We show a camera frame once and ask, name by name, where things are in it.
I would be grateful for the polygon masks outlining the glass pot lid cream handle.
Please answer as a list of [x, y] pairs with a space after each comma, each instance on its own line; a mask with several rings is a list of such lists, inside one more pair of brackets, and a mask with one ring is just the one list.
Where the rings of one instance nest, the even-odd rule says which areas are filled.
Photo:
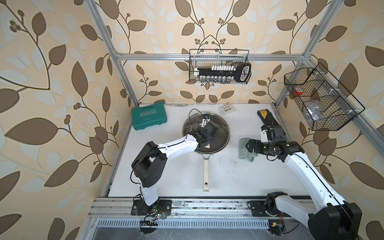
[[[197, 149], [196, 152], [201, 154], [214, 154], [224, 149], [228, 144], [230, 140], [230, 128], [227, 122], [219, 115], [209, 113], [209, 112], [203, 112], [203, 114], [210, 115], [210, 122], [213, 122], [219, 126], [219, 132], [210, 141], [209, 145], [207, 145], [205, 148]], [[203, 116], [200, 113], [196, 113], [190, 116], [183, 125], [183, 128], [182, 128], [183, 136], [190, 131], [201, 128], [202, 117]]]

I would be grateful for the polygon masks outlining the green microfibre cloth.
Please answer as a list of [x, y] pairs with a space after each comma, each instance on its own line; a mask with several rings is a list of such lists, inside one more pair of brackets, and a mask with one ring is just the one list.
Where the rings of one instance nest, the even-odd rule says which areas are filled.
[[248, 162], [253, 162], [254, 158], [258, 155], [256, 153], [250, 153], [246, 148], [246, 145], [249, 142], [249, 138], [240, 139], [238, 142], [238, 158], [240, 160], [247, 160]]

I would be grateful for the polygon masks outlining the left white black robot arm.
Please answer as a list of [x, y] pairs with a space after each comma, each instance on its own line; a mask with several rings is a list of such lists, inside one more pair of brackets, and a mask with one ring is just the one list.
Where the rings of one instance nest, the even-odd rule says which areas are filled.
[[205, 148], [215, 138], [219, 129], [213, 122], [208, 122], [204, 127], [188, 132], [173, 142], [157, 145], [150, 141], [144, 145], [133, 161], [132, 169], [140, 181], [141, 198], [147, 207], [153, 207], [159, 200], [156, 184], [167, 161]]

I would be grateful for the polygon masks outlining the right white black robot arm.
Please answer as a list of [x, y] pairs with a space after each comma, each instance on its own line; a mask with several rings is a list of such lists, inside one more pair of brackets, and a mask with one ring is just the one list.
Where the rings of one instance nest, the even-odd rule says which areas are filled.
[[264, 208], [270, 216], [285, 213], [307, 227], [315, 240], [357, 240], [362, 211], [348, 203], [316, 170], [297, 142], [288, 142], [281, 126], [262, 126], [261, 139], [243, 145], [248, 152], [276, 157], [298, 177], [309, 193], [309, 208], [284, 192], [267, 195]]

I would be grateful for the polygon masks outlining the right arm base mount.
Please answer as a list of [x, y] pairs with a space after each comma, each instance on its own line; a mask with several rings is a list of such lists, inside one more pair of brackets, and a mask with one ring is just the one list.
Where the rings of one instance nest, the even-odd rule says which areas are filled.
[[278, 218], [278, 217], [290, 217], [286, 213], [282, 213], [276, 208], [270, 208], [267, 207], [265, 204], [266, 201], [249, 201], [248, 205], [251, 209], [252, 216], [253, 217], [272, 217], [272, 218]]

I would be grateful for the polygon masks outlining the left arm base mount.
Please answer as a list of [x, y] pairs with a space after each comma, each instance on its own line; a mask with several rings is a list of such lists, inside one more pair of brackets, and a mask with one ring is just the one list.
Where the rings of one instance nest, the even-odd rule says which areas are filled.
[[169, 216], [172, 210], [171, 200], [158, 200], [153, 205], [147, 206], [144, 200], [134, 200], [131, 210], [132, 216]]

